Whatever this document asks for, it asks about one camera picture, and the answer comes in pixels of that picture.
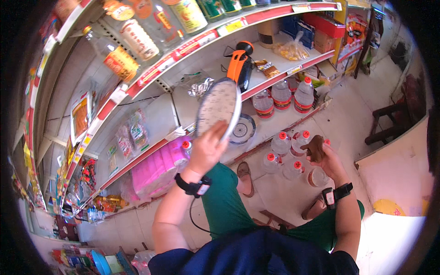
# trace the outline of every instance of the ceramic plate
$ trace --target ceramic plate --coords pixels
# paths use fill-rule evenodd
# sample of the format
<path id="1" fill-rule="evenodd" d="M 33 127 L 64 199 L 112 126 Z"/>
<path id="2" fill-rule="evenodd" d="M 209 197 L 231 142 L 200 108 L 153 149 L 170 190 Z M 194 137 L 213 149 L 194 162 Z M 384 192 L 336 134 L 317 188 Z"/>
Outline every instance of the ceramic plate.
<path id="1" fill-rule="evenodd" d="M 229 126 L 221 140 L 229 137 L 237 125 L 242 111 L 242 96 L 235 81 L 224 77 L 218 80 L 203 96 L 197 112 L 195 135 L 200 136 L 218 120 Z"/>
<path id="2" fill-rule="evenodd" d="M 241 114 L 229 142 L 235 145 L 245 144 L 255 134 L 255 128 L 253 118 L 247 114 Z"/>

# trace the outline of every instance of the shoe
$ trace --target shoe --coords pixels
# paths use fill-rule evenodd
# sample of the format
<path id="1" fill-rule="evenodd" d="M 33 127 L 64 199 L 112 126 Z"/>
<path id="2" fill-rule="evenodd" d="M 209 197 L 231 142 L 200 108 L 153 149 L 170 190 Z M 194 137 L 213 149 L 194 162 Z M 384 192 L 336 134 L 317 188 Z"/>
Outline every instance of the shoe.
<path id="1" fill-rule="evenodd" d="M 243 161 L 242 163 L 240 163 L 240 164 L 238 165 L 238 168 L 237 168 L 237 176 L 238 176 L 238 178 L 240 179 L 240 178 L 242 178 L 242 177 L 244 177 L 244 176 L 246 176 L 246 175 L 249 175 L 249 178 L 250 178 L 251 192 L 249 193 L 249 195 L 246 195 L 246 194 L 243 194 L 243 195 L 244 195 L 245 197 L 247 197 L 247 198 L 250 198 L 250 197 L 252 197 L 252 196 L 254 195 L 255 190 L 254 190 L 254 188 L 253 188 L 253 181 L 252 181 L 252 177 L 251 177 L 251 175 L 250 175 L 249 165 L 247 164 L 247 162 Z"/>

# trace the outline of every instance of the red box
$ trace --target red box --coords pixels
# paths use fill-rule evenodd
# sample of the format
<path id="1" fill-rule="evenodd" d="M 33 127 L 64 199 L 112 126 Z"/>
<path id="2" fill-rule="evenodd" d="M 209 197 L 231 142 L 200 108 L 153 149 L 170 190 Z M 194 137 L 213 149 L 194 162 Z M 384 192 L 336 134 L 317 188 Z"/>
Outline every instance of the red box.
<path id="1" fill-rule="evenodd" d="M 325 15 L 304 13 L 303 21 L 332 38 L 344 37 L 345 25 Z"/>

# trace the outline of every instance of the black cable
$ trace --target black cable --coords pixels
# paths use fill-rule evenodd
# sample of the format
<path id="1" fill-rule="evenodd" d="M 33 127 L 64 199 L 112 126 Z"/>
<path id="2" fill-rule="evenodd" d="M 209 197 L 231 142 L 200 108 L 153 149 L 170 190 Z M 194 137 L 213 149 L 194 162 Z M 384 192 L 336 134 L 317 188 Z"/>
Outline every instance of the black cable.
<path id="1" fill-rule="evenodd" d="M 194 225 L 195 227 L 197 227 L 198 229 L 203 230 L 203 231 L 205 231 L 205 232 L 208 232 L 208 233 L 211 233 L 211 234 L 220 235 L 220 234 L 217 234 L 217 233 L 211 232 L 211 231 L 209 231 L 209 230 L 203 229 L 203 228 L 201 228 L 200 226 L 198 226 L 198 225 L 195 224 L 195 222 L 193 221 L 192 216 L 191 216 L 191 208 L 192 208 L 192 205 L 193 205 L 194 201 L 195 201 L 195 198 L 194 198 L 193 201 L 191 202 L 191 206 L 190 206 L 190 219 L 191 219 L 191 222 L 193 223 L 193 225 Z"/>
<path id="2" fill-rule="evenodd" d="M 125 105 L 130 105 L 130 104 L 133 104 L 133 103 L 136 103 L 136 102 L 139 102 L 139 101 L 144 101 L 144 100 L 147 100 L 147 99 L 155 99 L 155 98 L 158 98 L 160 95 L 158 95 L 158 96 L 152 96 L 152 97 L 149 97 L 149 98 L 146 98 L 146 99 L 140 99 L 140 100 L 137 100 L 137 101 L 133 101 L 133 102 L 130 102 L 130 103 L 126 103 L 126 104 L 119 104 L 118 106 L 125 106 Z"/>

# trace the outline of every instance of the black wrist strap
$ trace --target black wrist strap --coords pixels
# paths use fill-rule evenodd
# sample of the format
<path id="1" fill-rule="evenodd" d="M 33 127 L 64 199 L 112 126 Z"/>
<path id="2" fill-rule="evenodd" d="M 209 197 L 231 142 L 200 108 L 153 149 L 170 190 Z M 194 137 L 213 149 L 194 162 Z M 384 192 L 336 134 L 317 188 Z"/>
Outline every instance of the black wrist strap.
<path id="1" fill-rule="evenodd" d="M 174 179 L 176 180 L 177 186 L 185 190 L 185 194 L 192 195 L 195 198 L 202 196 L 212 183 L 212 180 L 207 176 L 203 176 L 198 183 L 187 183 L 180 177 L 180 173 L 177 173 Z"/>
<path id="2" fill-rule="evenodd" d="M 335 209 L 336 202 L 345 196 L 350 195 L 350 191 L 353 189 L 352 183 L 346 183 L 335 190 L 329 187 L 322 191 L 324 202 L 327 205 L 327 209 Z"/>

